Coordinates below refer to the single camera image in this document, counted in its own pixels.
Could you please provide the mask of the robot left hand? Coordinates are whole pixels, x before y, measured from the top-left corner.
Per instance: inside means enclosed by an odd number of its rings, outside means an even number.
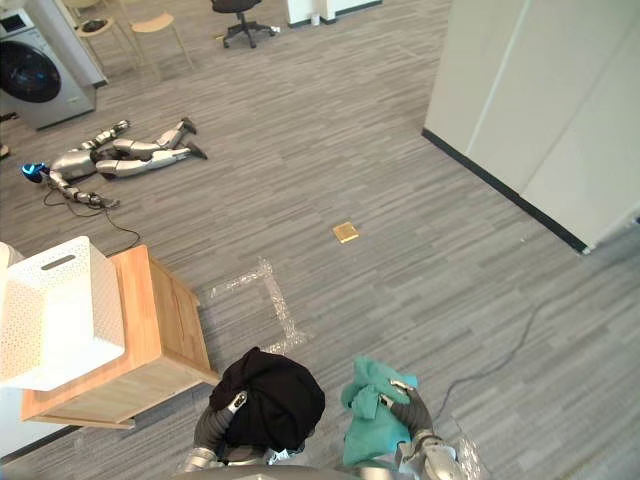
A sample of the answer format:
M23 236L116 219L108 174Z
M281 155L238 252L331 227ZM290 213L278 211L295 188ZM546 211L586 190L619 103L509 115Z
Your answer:
M215 451L222 443L235 414L246 404L248 394L240 391L223 409L214 411L210 406L201 414L194 431L194 446Z

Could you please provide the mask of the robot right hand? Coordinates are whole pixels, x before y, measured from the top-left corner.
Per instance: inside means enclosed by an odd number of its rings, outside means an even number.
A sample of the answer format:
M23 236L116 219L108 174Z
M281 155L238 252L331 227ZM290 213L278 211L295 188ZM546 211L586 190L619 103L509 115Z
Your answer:
M416 388L399 380L389 380L389 384L397 392L405 395L409 401L407 403L397 402L386 394L380 394L379 399L407 428L410 437L414 439L421 434L433 435L431 414Z

